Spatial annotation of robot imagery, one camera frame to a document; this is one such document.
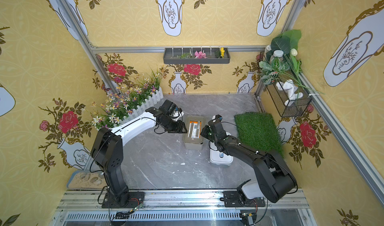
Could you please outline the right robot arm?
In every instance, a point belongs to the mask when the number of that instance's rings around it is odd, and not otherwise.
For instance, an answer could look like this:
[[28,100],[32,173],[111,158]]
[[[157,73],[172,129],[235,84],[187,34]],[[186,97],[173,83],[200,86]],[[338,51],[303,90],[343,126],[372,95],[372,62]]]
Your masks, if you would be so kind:
[[238,138],[227,135],[220,115],[204,126],[201,136],[214,143],[219,152],[252,167],[261,193],[270,202],[276,203],[291,190],[298,188],[296,178],[276,150],[257,150],[242,143]]

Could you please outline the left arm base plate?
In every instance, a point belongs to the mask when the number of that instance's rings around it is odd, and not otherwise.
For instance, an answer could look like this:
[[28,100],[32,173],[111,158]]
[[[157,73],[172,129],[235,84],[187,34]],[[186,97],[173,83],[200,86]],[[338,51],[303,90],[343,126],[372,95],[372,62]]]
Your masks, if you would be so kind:
[[123,192],[119,197],[106,193],[102,209],[133,209],[144,201],[144,192]]

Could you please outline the orange tissue pack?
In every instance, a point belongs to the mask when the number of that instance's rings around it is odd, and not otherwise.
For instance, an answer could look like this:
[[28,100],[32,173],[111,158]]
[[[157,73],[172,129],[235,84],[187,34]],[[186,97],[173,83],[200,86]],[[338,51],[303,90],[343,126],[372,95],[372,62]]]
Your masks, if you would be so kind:
[[201,133],[202,121],[194,120],[189,122],[188,137],[192,140],[199,139]]

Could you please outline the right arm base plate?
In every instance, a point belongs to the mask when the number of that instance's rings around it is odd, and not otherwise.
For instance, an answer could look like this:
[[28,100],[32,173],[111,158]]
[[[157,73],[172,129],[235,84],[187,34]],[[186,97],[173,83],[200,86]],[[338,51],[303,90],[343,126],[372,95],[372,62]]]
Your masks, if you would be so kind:
[[220,198],[226,208],[236,207],[265,207],[266,202],[263,198],[248,199],[243,193],[238,191],[224,191]]

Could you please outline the white tissue box lid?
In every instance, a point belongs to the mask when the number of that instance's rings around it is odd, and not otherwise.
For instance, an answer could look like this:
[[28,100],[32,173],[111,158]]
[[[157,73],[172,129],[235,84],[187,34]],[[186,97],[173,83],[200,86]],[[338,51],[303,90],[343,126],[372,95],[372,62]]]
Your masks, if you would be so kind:
[[[232,156],[228,156],[223,152],[220,152],[214,143],[209,142],[210,147],[210,163],[215,165],[230,166],[234,160]],[[219,153],[223,153],[224,157],[220,158]]]

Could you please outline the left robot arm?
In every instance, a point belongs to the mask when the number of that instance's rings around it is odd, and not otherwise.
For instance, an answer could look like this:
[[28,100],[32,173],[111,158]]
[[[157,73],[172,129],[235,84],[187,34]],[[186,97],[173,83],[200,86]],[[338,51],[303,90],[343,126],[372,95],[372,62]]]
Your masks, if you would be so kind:
[[101,202],[103,209],[128,209],[141,205],[144,192],[130,192],[124,181],[121,165],[124,159],[124,145],[153,127],[159,126],[165,133],[186,134],[183,122],[184,111],[170,100],[157,109],[150,107],[137,118],[112,129],[99,129],[91,156],[104,173],[107,186]]

